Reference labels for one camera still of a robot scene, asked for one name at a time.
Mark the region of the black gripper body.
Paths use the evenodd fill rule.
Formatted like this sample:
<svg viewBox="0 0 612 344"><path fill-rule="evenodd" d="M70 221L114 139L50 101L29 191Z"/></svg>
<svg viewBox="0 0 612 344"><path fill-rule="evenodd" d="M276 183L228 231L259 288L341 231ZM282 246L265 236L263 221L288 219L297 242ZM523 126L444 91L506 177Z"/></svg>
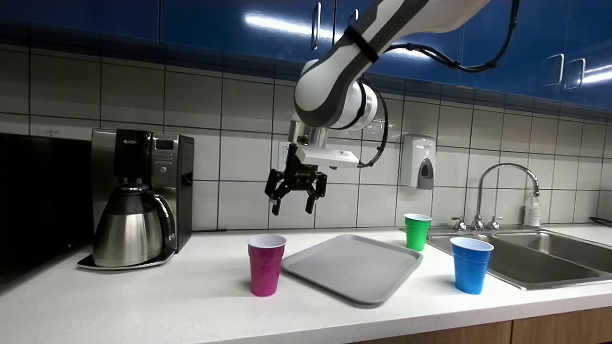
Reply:
<svg viewBox="0 0 612 344"><path fill-rule="evenodd" d="M303 164L295 143L289 145L286 170L272 168L265 193L270 198L284 198L289 191L307 191L312 198L320 198L328 189L328 175L316 164Z"/></svg>

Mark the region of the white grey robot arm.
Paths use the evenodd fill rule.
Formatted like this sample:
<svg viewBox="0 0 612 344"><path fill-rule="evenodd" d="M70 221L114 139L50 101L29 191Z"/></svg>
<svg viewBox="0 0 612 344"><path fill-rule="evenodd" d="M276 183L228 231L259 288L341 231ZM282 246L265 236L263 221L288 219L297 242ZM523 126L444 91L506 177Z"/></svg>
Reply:
<svg viewBox="0 0 612 344"><path fill-rule="evenodd" d="M286 168L272 168L265 193L272 212L291 191L307 193L307 212L326 194L328 175L322 166L370 168L385 152L389 128L372 160L353 150L328 149L328 129L362 129L387 107L383 95L362 74L395 49L395 40L421 32L452 32L473 19L490 0L377 0L322 57L303 66L295 85L295 114Z"/></svg>

